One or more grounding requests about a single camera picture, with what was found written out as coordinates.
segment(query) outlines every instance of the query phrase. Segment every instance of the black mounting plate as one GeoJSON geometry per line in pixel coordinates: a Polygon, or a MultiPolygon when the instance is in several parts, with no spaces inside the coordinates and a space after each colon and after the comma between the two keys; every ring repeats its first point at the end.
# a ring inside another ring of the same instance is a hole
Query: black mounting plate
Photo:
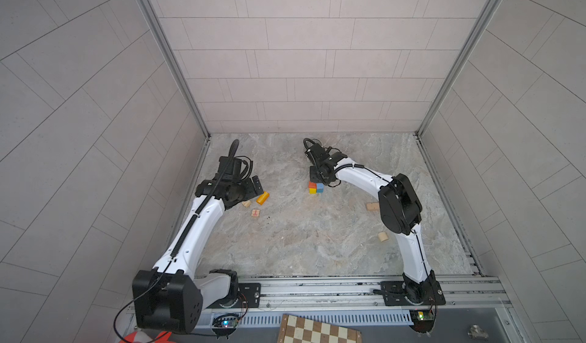
{"type": "MultiPolygon", "coordinates": [[[[257,308],[260,306],[260,283],[238,283],[238,292],[245,296],[246,301],[248,301],[248,308],[257,308]],[[255,293],[259,293],[259,297],[254,297],[255,293]]],[[[242,302],[240,299],[233,306],[230,306],[230,308],[241,307],[242,302]]],[[[208,308],[228,308],[228,306],[222,306],[218,302],[215,302],[209,305],[208,308]]]]}
{"type": "MultiPolygon", "coordinates": [[[[428,296],[426,296],[426,300],[428,300],[429,302],[428,303],[423,302],[421,304],[421,306],[429,306],[431,304],[445,305],[445,297],[443,296],[443,292],[442,292],[439,284],[440,283],[438,281],[432,282],[432,286],[434,288],[434,291],[433,291],[433,293],[430,291],[428,293],[428,296]],[[436,302],[432,302],[430,300],[430,298],[435,298],[436,302]]],[[[381,289],[381,291],[389,292],[392,294],[393,293],[394,294],[402,294],[403,293],[403,281],[382,281],[380,283],[380,289],[381,289]]],[[[417,308],[417,306],[420,306],[420,305],[414,305],[414,304],[410,303],[406,299],[406,297],[402,296],[402,295],[392,296],[390,294],[384,294],[383,298],[385,299],[385,306],[413,306],[414,308],[417,308]]]]}

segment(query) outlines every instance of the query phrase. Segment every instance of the wooden cube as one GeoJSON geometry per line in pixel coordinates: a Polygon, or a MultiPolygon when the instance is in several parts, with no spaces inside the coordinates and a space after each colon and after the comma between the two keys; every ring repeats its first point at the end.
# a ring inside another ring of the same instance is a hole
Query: wooden cube
{"type": "Polygon", "coordinates": [[[380,205],[378,204],[378,202],[376,202],[376,203],[367,203],[366,204],[366,210],[380,210],[380,205]]]}

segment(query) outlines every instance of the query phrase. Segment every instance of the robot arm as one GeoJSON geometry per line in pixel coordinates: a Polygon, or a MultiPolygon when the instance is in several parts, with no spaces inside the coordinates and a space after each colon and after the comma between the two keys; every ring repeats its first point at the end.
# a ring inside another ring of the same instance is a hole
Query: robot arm
{"type": "Polygon", "coordinates": [[[216,301],[230,305],[237,300],[234,271],[212,270],[205,278],[194,279],[201,252],[224,212],[263,193],[259,178],[250,178],[253,161],[234,157],[237,148],[234,140],[229,155],[220,157],[215,177],[197,186],[187,219],[163,256],[150,271],[140,270],[134,277],[132,295],[140,328],[188,334],[201,310],[216,301]]]}
{"type": "Polygon", "coordinates": [[[425,257],[421,238],[422,206],[409,178],[372,171],[341,152],[330,154],[331,147],[325,149],[309,138],[304,139],[304,146],[324,185],[346,181],[378,198],[381,220],[395,234],[403,257],[403,290],[393,294],[404,295],[412,304],[437,303],[434,290],[439,289],[439,284],[425,257]]]}

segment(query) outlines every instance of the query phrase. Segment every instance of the black cable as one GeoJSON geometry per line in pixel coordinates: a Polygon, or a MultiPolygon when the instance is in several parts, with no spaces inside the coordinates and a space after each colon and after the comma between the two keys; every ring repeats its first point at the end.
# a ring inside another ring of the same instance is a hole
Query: black cable
{"type": "Polygon", "coordinates": [[[199,217],[199,214],[201,213],[203,208],[208,204],[208,202],[212,198],[214,192],[216,191],[216,188],[218,187],[218,184],[220,183],[220,181],[224,177],[224,174],[228,170],[228,166],[230,165],[230,159],[233,159],[234,155],[236,155],[236,150],[238,149],[239,143],[240,143],[240,141],[238,141],[238,140],[234,140],[232,142],[232,144],[230,146],[230,151],[228,152],[228,161],[226,161],[226,164],[224,165],[222,172],[220,172],[220,176],[217,178],[216,182],[214,183],[214,187],[212,188],[212,191],[205,197],[203,202],[196,209],[194,215],[189,219],[189,222],[187,222],[185,229],[183,229],[181,236],[177,240],[177,244],[175,244],[175,247],[173,248],[173,251],[171,252],[172,258],[175,258],[177,256],[177,254],[179,254],[179,250],[181,249],[181,245],[184,243],[185,238],[187,237],[187,234],[189,234],[189,230],[191,230],[191,227],[194,225],[195,220],[199,217]]]}
{"type": "MultiPolygon", "coordinates": [[[[419,253],[421,254],[421,261],[423,262],[423,269],[425,269],[425,274],[427,275],[427,279],[429,280],[429,272],[427,271],[427,267],[425,266],[425,258],[423,258],[423,251],[421,250],[421,244],[419,244],[419,236],[417,236],[417,232],[413,232],[415,237],[417,238],[417,246],[419,247],[419,253]]],[[[429,286],[431,287],[431,292],[434,294],[434,302],[436,303],[436,311],[434,312],[434,320],[438,315],[438,300],[436,298],[436,290],[434,289],[434,285],[431,281],[429,281],[429,286]]]]}
{"type": "MultiPolygon", "coordinates": [[[[172,260],[169,261],[169,264],[167,264],[167,266],[165,267],[165,270],[163,271],[163,273],[161,273],[161,275],[159,276],[159,278],[157,278],[157,280],[150,285],[149,288],[147,288],[146,291],[144,291],[143,293],[141,293],[140,295],[136,296],[135,298],[133,298],[128,304],[124,305],[120,311],[118,311],[118,314],[116,314],[116,317],[114,318],[114,332],[116,333],[116,335],[118,335],[118,338],[122,339],[122,341],[126,342],[126,343],[132,343],[126,339],[124,339],[120,333],[118,332],[118,330],[116,329],[116,320],[118,319],[118,316],[120,316],[120,314],[122,313],[122,311],[124,311],[125,308],[127,308],[128,306],[130,306],[130,304],[132,304],[133,302],[135,302],[136,300],[138,300],[139,298],[141,298],[142,296],[144,296],[147,292],[149,292],[153,287],[155,287],[157,285],[157,283],[161,280],[161,278],[163,278],[163,275],[165,275],[165,272],[167,272],[167,269],[169,268],[169,266],[171,265],[172,260]]],[[[156,342],[159,339],[163,338],[165,335],[167,335],[167,333],[171,333],[171,332],[166,332],[165,334],[162,334],[160,337],[157,337],[151,341],[148,341],[146,343],[152,343],[152,342],[156,342]]]]}

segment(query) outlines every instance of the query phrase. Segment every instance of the metal frame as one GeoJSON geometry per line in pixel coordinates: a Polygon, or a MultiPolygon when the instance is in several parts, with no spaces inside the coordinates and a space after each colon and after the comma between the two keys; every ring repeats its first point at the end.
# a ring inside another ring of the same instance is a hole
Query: metal frame
{"type": "Polygon", "coordinates": [[[456,78],[458,78],[460,71],[462,71],[464,64],[466,63],[468,57],[472,53],[474,46],[476,46],[476,43],[478,43],[480,36],[487,28],[490,19],[494,15],[494,12],[501,4],[501,2],[502,0],[487,0],[487,2],[484,4],[484,7],[482,7],[480,15],[478,15],[478,18],[476,19],[476,22],[474,23],[474,26],[472,27],[470,34],[466,38],[466,41],[464,42],[462,49],[460,49],[458,56],[456,57],[456,60],[454,61],[454,63],[452,63],[452,67],[450,68],[448,75],[446,75],[445,80],[443,80],[443,83],[439,88],[439,91],[434,101],[431,103],[431,106],[429,107],[429,110],[425,115],[425,118],[423,118],[423,120],[421,121],[419,129],[416,130],[417,135],[422,136],[429,127],[429,123],[433,119],[436,112],[440,109],[441,103],[447,96],[448,92],[450,92],[452,85],[456,81],[456,78]]]}
{"type": "Polygon", "coordinates": [[[167,38],[165,37],[165,33],[163,31],[163,28],[159,23],[159,19],[157,18],[157,15],[155,14],[155,10],[153,10],[152,5],[150,4],[149,0],[136,0],[136,1],[138,2],[138,6],[143,11],[143,15],[145,17],[145,20],[147,21],[147,24],[150,27],[150,31],[152,32],[153,36],[155,37],[155,41],[157,42],[157,44],[161,48],[161,52],[163,53],[163,56],[165,57],[165,61],[169,65],[169,69],[171,70],[171,74],[173,75],[173,78],[175,79],[177,86],[179,86],[179,90],[183,94],[183,97],[185,97],[187,99],[187,104],[189,105],[191,112],[193,112],[193,114],[195,115],[195,119],[197,121],[197,124],[201,128],[201,131],[206,136],[206,138],[209,138],[210,132],[208,130],[208,127],[206,127],[206,123],[204,122],[203,117],[201,116],[201,113],[197,109],[197,105],[195,104],[194,96],[192,95],[191,91],[189,90],[189,86],[187,85],[185,78],[183,77],[183,75],[181,73],[181,69],[179,68],[179,64],[177,63],[177,60],[175,59],[175,55],[173,54],[173,49],[171,49],[171,46],[170,46],[167,38]]]}

